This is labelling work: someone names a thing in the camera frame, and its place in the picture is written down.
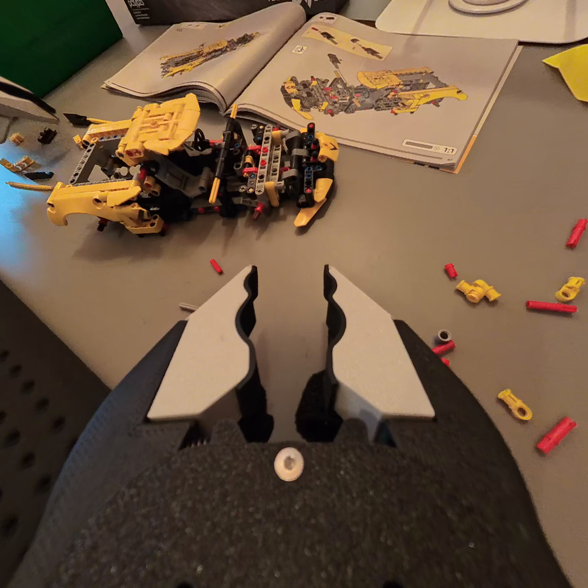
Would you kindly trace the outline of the yellow paper piece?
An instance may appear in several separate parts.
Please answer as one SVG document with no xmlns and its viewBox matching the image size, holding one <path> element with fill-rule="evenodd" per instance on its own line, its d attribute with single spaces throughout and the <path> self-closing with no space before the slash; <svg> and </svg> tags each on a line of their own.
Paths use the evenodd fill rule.
<svg viewBox="0 0 588 588">
<path fill-rule="evenodd" d="M 574 98 L 587 102 L 587 44 L 566 49 L 543 60 L 560 72 Z"/>
</svg>

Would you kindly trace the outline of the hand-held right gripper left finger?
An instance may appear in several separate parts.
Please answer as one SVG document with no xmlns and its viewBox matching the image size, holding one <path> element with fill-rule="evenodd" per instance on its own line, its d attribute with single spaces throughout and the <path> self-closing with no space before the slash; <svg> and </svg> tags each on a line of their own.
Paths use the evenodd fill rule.
<svg viewBox="0 0 588 588">
<path fill-rule="evenodd" d="M 151 422 L 210 422 L 222 409 L 236 408 L 234 393 L 252 367 L 249 336 L 238 312 L 254 300 L 256 267 L 248 265 L 192 312 L 159 385 L 147 418 Z"/>
</svg>

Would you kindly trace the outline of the black dimpled chair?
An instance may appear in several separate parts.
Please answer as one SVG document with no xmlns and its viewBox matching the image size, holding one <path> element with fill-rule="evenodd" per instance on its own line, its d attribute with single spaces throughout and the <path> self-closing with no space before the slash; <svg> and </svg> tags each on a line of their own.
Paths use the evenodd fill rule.
<svg viewBox="0 0 588 588">
<path fill-rule="evenodd" d="M 1 587 L 31 546 L 70 451 L 109 393 L 1 283 Z"/>
</svg>

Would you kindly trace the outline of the yellow toy brick car model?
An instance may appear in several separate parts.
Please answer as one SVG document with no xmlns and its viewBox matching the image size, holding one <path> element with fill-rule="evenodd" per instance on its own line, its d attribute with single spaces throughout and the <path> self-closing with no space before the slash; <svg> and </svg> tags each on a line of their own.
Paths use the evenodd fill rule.
<svg viewBox="0 0 588 588">
<path fill-rule="evenodd" d="M 334 138 L 313 122 L 298 130 L 255 123 L 248 141 L 234 106 L 214 140 L 198 128 L 200 115 L 189 93 L 137 107 L 127 120 L 90 125 L 69 182 L 56 183 L 48 197 L 49 221 L 66 226 L 72 215 L 87 215 L 99 231 L 114 223 L 142 238 L 196 215 L 250 212 L 257 220 L 292 202 L 295 227 L 311 223 L 334 190 Z"/>
</svg>

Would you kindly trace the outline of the green storage bin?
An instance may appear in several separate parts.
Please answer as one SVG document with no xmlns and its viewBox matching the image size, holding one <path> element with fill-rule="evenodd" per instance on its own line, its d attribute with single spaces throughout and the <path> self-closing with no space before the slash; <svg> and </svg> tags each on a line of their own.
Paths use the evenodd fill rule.
<svg viewBox="0 0 588 588">
<path fill-rule="evenodd" d="M 42 98 L 122 38 L 105 1 L 1 1 L 1 77 Z"/>
</svg>

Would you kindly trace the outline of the scattered small toy brick pieces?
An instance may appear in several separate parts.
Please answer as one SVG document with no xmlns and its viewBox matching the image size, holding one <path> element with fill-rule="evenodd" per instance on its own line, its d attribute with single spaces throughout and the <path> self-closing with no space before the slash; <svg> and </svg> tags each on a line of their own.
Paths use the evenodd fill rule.
<svg viewBox="0 0 588 588">
<path fill-rule="evenodd" d="M 443 352 L 501 432 L 529 452 L 587 452 L 587 212 L 490 238 L 496 267 L 449 258 Z"/>
</svg>

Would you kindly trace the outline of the open instruction booklet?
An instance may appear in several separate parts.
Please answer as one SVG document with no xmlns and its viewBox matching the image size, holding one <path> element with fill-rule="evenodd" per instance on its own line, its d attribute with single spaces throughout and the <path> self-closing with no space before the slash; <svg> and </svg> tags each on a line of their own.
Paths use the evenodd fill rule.
<svg viewBox="0 0 588 588">
<path fill-rule="evenodd" d="M 388 33 L 294 2 L 171 25 L 103 88 L 194 92 L 229 115 L 458 173 L 518 57 L 517 40 Z"/>
</svg>

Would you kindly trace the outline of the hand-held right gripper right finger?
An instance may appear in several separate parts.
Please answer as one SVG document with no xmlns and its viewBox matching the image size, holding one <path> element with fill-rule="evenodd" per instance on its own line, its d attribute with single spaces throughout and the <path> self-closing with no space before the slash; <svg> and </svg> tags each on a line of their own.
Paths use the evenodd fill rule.
<svg viewBox="0 0 588 588">
<path fill-rule="evenodd" d="M 433 405 L 390 313 L 328 264 L 323 296 L 327 407 L 368 430 L 391 418 L 433 420 Z"/>
</svg>

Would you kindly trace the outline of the toy car set box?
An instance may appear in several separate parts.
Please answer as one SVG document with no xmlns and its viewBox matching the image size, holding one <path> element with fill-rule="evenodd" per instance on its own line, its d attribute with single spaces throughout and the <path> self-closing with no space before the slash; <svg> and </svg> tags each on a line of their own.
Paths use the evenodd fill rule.
<svg viewBox="0 0 588 588">
<path fill-rule="evenodd" d="M 339 13 L 349 1 L 122 1 L 138 25 L 227 22 L 279 4 L 301 6 L 308 17 Z"/>
</svg>

